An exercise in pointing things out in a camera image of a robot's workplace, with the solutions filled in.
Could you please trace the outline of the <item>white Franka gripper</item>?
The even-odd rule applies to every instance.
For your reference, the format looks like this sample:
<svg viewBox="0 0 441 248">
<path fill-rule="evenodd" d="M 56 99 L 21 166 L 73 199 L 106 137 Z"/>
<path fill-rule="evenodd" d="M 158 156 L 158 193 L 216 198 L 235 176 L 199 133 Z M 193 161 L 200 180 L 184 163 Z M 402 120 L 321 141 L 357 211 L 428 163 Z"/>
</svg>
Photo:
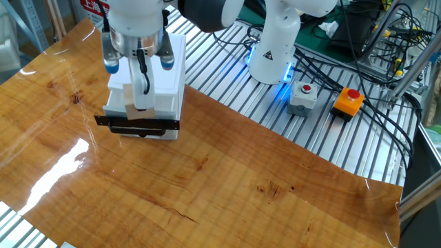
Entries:
<svg viewBox="0 0 441 248">
<path fill-rule="evenodd" d="M 136 111 L 144 112 L 154 108 L 154 75 L 150 57 L 131 57 L 128 63 Z"/>
</svg>

